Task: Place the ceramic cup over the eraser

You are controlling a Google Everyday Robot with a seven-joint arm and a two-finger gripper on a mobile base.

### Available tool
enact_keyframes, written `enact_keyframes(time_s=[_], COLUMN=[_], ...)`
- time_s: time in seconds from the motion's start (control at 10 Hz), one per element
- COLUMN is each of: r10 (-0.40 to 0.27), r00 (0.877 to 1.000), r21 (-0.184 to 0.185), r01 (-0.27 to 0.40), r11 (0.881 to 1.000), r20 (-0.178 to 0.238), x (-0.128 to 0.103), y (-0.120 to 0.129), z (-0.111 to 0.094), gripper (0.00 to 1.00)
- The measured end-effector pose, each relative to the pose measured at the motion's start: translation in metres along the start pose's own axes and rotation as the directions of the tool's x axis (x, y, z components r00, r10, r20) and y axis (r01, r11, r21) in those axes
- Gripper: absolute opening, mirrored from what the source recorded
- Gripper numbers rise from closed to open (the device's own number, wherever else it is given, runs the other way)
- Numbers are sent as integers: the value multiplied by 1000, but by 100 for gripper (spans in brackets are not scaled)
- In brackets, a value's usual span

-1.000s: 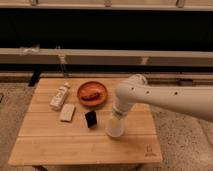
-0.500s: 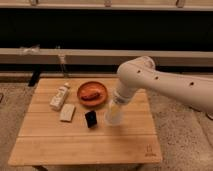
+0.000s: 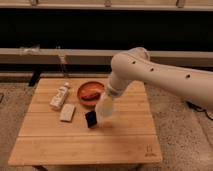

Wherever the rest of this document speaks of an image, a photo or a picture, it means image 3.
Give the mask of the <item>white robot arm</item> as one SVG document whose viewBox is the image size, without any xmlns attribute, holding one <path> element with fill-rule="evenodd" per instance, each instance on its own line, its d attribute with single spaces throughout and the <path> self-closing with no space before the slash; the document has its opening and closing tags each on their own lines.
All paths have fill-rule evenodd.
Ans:
<svg viewBox="0 0 213 171">
<path fill-rule="evenodd" d="M 105 89 L 108 96 L 120 97 L 137 80 L 213 111 L 213 72 L 151 62 L 149 52 L 143 47 L 115 54 L 111 69 Z"/>
</svg>

